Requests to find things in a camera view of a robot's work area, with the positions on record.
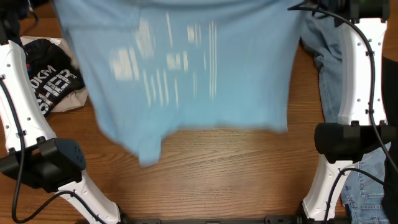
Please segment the light blue t-shirt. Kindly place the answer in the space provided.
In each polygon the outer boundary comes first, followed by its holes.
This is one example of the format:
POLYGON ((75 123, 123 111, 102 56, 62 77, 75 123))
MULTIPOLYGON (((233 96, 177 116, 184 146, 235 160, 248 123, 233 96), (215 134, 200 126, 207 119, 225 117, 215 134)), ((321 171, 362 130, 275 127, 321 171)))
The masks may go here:
POLYGON ((182 128, 287 130, 293 1, 53 2, 102 132, 144 166, 182 128))

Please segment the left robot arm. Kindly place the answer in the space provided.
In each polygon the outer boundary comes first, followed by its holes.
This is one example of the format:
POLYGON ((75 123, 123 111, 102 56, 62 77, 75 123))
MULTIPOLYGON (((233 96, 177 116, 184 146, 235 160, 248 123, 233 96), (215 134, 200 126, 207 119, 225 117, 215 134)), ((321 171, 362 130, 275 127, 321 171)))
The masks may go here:
POLYGON ((57 138, 39 109, 19 35, 20 18, 33 11, 30 1, 1 1, 1 121, 8 153, 1 159, 1 172, 16 180, 12 219, 26 223, 62 197, 89 223, 125 223, 118 205, 88 176, 77 142, 57 138), (24 219, 17 216, 22 184, 53 193, 24 219))

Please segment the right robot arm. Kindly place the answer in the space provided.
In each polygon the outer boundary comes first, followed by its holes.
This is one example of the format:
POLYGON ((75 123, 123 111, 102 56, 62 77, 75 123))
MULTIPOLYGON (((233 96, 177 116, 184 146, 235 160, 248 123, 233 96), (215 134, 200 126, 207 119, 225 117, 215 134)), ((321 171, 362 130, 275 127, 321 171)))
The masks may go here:
POLYGON ((302 42, 319 69, 324 122, 315 128, 320 155, 301 223, 387 223, 381 199, 388 188, 396 129, 382 95, 382 48, 387 1, 305 1, 302 42))

